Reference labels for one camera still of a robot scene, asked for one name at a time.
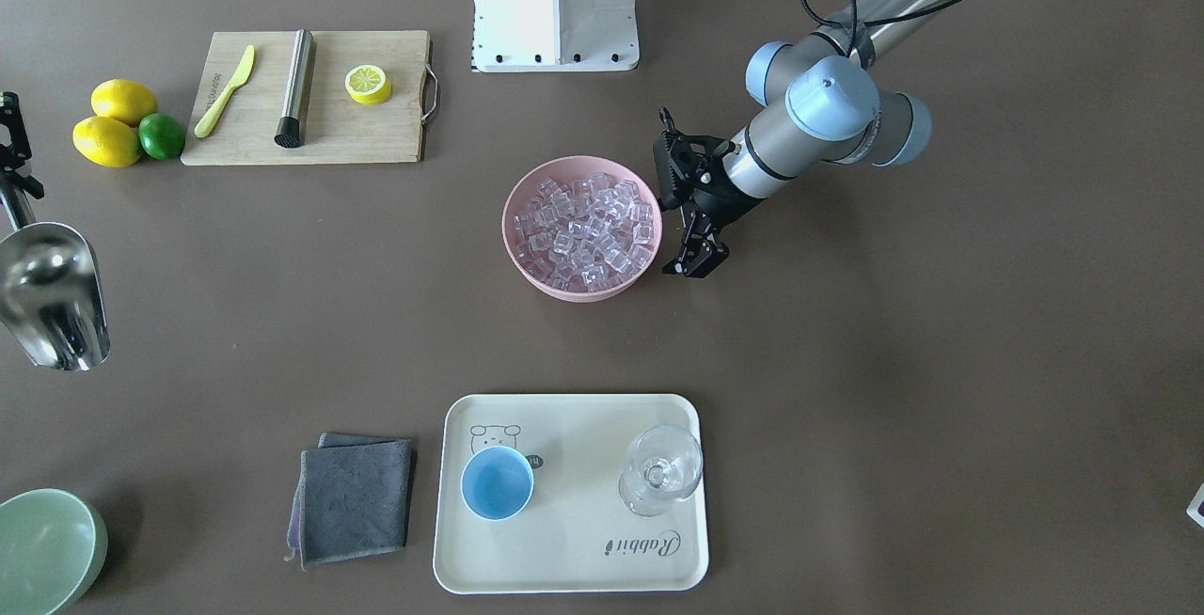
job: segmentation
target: cartoon bear drawing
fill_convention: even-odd
[[[473,425],[468,432],[472,434],[472,453],[478,449],[486,449],[492,445],[508,445],[519,448],[519,433],[523,427],[518,425]]]

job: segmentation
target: yellow knife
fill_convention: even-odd
[[[238,61],[238,66],[230,76],[230,82],[226,88],[222,90],[222,95],[218,100],[213,101],[213,106],[205,111],[205,117],[202,117],[194,128],[193,134],[197,138],[203,138],[212,134],[213,128],[218,125],[218,119],[222,118],[222,111],[225,108],[230,96],[234,95],[235,89],[242,87],[250,78],[250,67],[255,65],[255,46],[247,46],[247,49],[242,53],[242,59]]]

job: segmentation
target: lime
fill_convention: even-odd
[[[71,142],[88,160],[110,168],[124,168],[142,156],[136,131],[116,118],[83,119],[72,128]]]
[[[352,71],[347,72],[344,87],[353,101],[365,106],[378,106],[393,95],[393,84],[389,83],[388,76],[374,65],[352,67]]]
[[[142,149],[159,161],[177,158],[184,152],[184,128],[171,114],[157,111],[138,122],[138,141]]]
[[[126,126],[137,126],[158,108],[159,101],[150,88],[134,79],[108,79],[92,91],[92,111],[96,117],[116,118]]]

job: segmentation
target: folded cloth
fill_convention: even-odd
[[[288,534],[301,568],[405,546],[412,466],[408,439],[327,432],[301,453]]]

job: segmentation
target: bowl of ice cubes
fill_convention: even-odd
[[[502,242],[535,288],[567,302],[597,302],[655,262],[661,213],[626,166],[601,156],[556,158],[510,191]]]

